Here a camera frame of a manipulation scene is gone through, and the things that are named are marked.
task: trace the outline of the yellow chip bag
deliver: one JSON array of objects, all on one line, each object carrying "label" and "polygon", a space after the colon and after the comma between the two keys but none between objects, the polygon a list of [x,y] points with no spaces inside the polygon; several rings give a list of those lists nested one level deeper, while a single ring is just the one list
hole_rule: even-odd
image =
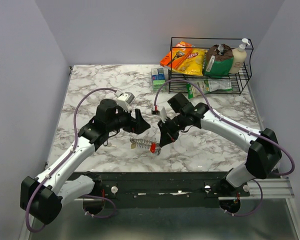
[{"label": "yellow chip bag", "polygon": [[204,59],[207,50],[194,48],[175,72],[187,75],[203,76]]}]

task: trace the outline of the red clip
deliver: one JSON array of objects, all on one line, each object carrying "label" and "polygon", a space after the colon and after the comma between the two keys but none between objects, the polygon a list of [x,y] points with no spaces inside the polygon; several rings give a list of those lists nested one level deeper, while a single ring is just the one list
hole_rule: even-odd
[{"label": "red clip", "polygon": [[150,147],[150,152],[154,154],[155,151],[156,151],[156,143],[153,142],[153,143],[151,144],[151,147]]}]

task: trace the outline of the white cable clip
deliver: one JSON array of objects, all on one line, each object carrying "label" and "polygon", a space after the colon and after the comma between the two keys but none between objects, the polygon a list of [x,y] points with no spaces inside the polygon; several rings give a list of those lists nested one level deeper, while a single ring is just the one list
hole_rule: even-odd
[{"label": "white cable clip", "polygon": [[114,93],[114,95],[115,95],[117,98],[120,97],[122,94],[123,94],[123,92],[122,92],[122,91],[119,91],[119,90],[117,90],[117,91]]}]

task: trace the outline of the bag of treats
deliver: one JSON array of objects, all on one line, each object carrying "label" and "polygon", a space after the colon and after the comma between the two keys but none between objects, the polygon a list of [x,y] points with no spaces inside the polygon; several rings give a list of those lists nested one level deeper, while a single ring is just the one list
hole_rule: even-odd
[{"label": "bag of treats", "polygon": [[174,72],[194,76],[203,76],[203,66],[206,52],[207,50],[205,49],[192,49],[192,52],[183,60],[183,62]]},{"label": "bag of treats", "polygon": [[[213,91],[222,90],[222,91],[232,91],[231,81],[229,79],[219,79],[219,80],[192,80],[192,83],[196,84],[199,89],[204,93],[208,94]],[[192,86],[190,83],[187,83],[186,88],[188,90],[188,99],[201,96],[201,93]]]},{"label": "bag of treats", "polygon": [[205,56],[204,74],[211,78],[228,75],[234,61],[232,49],[220,44],[210,47]]}]

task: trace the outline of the pump dispenser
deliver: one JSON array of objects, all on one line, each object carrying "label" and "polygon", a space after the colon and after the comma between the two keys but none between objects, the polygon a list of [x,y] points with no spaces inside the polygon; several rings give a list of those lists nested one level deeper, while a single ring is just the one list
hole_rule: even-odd
[{"label": "pump dispenser", "polygon": [[247,38],[243,38],[239,47],[232,50],[233,64],[229,71],[230,74],[237,74],[241,66],[244,64],[244,61],[247,58],[247,52],[245,50],[247,45],[250,46],[249,40]]}]

